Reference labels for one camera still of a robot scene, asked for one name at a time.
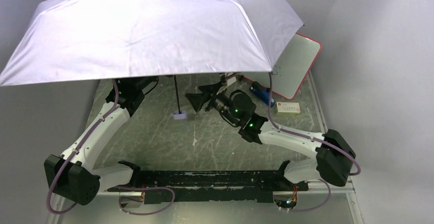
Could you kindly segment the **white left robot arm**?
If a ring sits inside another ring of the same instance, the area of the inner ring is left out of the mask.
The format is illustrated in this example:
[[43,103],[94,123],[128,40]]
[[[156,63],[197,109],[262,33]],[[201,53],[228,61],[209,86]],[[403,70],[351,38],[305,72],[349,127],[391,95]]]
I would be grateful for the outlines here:
[[157,76],[112,81],[113,88],[89,127],[61,155],[50,155],[45,160],[49,194],[84,206],[99,192],[131,183],[140,169],[132,163],[121,161],[100,169],[95,169],[94,165],[112,136],[144,100],[143,90],[150,84],[157,85],[158,81]]

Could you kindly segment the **lilac folding umbrella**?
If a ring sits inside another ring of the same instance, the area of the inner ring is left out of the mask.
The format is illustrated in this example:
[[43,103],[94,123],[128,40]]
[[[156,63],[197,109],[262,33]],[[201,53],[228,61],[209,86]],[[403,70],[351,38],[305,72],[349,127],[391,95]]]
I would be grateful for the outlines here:
[[1,86],[270,72],[302,25],[286,0],[47,0]]

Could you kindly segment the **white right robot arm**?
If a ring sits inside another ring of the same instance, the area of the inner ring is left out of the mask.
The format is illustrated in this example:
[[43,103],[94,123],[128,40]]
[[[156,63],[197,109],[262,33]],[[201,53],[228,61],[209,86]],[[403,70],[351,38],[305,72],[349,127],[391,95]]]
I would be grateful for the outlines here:
[[346,185],[356,154],[339,132],[307,132],[274,123],[256,113],[256,104],[246,92],[237,89],[227,96],[222,82],[200,86],[199,90],[198,94],[185,94],[196,112],[214,109],[238,128],[247,142],[279,146],[307,157],[284,166],[284,178],[289,182],[321,179],[337,187]]

